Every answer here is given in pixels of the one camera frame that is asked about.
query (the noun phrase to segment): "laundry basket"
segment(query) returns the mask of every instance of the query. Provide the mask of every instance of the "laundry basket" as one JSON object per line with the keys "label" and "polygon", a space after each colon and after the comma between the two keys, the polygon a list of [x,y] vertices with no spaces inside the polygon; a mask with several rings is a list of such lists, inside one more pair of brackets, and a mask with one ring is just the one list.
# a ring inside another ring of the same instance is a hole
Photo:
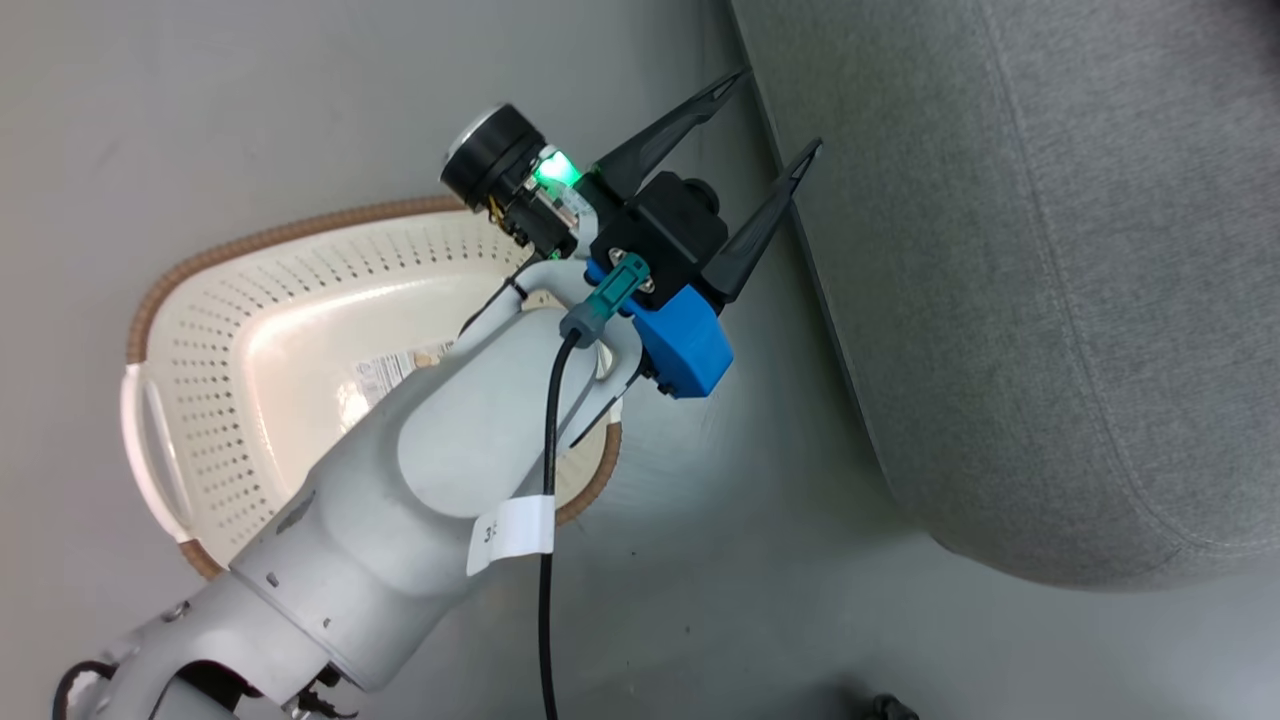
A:
{"label": "laundry basket", "polygon": [[[421,199],[270,229],[165,274],[129,331],[120,416],[138,489],[191,565],[227,568],[527,256],[484,217]],[[557,523],[600,493],[621,441],[614,410],[559,460]]]}

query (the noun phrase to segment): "camera lens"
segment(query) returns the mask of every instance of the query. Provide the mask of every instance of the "camera lens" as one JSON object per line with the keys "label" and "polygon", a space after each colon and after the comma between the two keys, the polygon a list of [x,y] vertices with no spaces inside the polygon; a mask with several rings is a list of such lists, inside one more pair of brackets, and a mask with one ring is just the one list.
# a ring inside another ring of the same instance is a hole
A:
{"label": "camera lens", "polygon": [[489,110],[458,136],[444,159],[440,181],[467,208],[506,209],[547,146],[543,133],[511,105]]}

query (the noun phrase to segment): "teal connector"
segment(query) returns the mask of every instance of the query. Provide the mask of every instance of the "teal connector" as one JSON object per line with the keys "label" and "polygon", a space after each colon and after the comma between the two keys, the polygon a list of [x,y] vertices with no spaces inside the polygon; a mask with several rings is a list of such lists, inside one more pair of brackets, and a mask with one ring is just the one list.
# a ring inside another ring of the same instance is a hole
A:
{"label": "teal connector", "polygon": [[649,279],[649,264],[635,252],[620,260],[613,272],[579,302],[561,320],[561,337],[568,337],[570,331],[577,331],[577,347],[589,347],[600,338],[605,323],[617,314],[622,304]]}

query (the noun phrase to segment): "gray fabric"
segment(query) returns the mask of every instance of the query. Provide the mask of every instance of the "gray fabric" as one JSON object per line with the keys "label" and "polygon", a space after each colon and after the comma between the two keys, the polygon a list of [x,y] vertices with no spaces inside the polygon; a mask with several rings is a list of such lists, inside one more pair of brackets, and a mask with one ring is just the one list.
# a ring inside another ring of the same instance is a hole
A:
{"label": "gray fabric", "polygon": [[735,8],[897,500],[1044,583],[1275,555],[1280,5]]}

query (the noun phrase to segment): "green led light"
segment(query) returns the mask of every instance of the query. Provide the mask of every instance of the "green led light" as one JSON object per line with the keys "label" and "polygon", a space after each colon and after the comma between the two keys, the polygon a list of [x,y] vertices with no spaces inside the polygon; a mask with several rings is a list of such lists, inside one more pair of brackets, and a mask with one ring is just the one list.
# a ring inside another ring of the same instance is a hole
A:
{"label": "green led light", "polygon": [[582,177],[582,173],[577,172],[573,163],[570,163],[568,158],[557,150],[538,165],[538,169],[534,170],[534,177],[538,178],[539,183],[556,181],[572,186],[577,182],[577,178]]}

